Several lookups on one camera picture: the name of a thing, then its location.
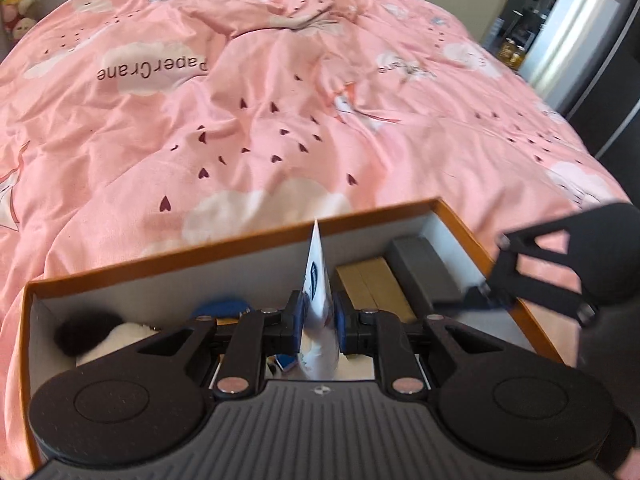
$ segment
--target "pink duvet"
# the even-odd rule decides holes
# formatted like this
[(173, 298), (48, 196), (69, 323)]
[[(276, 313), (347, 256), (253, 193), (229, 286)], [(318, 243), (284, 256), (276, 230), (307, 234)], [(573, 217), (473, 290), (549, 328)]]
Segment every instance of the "pink duvet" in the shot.
[[(624, 198), (421, 0), (71, 0), (2, 64), (0, 103), (6, 480), (30, 472), (14, 349), (29, 280), (433, 196), (492, 250)], [(574, 326), (536, 314), (572, 361)]]

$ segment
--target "logo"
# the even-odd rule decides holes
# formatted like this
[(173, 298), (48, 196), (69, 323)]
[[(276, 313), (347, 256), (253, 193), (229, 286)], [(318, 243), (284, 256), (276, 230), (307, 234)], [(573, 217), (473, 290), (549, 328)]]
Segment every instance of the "logo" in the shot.
[(311, 301), (313, 301), (316, 296), (316, 287), (318, 286), (318, 266), (316, 266), (315, 262), (311, 263), (309, 278), (311, 279)]
[(322, 384), (321, 386), (316, 386), (314, 388), (314, 393), (319, 396), (325, 396), (326, 394), (331, 393), (331, 388), (329, 388), (328, 386), (324, 386), (324, 384)]

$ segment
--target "blue object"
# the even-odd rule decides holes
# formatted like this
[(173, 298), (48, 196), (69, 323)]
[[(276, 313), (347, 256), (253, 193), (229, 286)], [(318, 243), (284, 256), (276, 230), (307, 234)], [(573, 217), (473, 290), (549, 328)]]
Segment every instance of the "blue object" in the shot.
[(297, 356), (290, 356), (286, 354), (278, 354), (276, 355), (276, 362), (284, 373), (291, 370), (296, 364), (298, 364)]
[(344, 326), (344, 312), (342, 310), (342, 304), (336, 297), (334, 298), (334, 316), (335, 316), (335, 331), (338, 336), (338, 347), (340, 352), (344, 352), (347, 347), (347, 331)]
[(239, 300), (238, 298), (228, 300), (209, 301), (204, 305), (198, 307), (191, 313), (191, 319), (198, 316), (211, 316), (211, 317), (240, 317), (240, 314), (252, 310), (245, 300)]

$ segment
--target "paper card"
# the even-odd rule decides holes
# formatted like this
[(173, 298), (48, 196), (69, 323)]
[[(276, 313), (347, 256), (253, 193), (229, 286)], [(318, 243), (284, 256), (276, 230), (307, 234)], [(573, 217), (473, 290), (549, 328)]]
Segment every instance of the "paper card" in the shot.
[(333, 320), (333, 303), (331, 290), (329, 289), (329, 279), (324, 266), (322, 241), (317, 220), (314, 223), (311, 244), (309, 245), (303, 291), (309, 298), (305, 330), (308, 332), (320, 330), (327, 321)]

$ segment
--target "doorway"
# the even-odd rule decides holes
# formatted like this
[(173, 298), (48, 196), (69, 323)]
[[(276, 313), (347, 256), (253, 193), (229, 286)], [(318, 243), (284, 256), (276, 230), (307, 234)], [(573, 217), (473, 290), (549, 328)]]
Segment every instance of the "doorway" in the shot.
[(544, 29), (557, 0), (507, 0), (484, 47), (501, 62), (518, 69)]

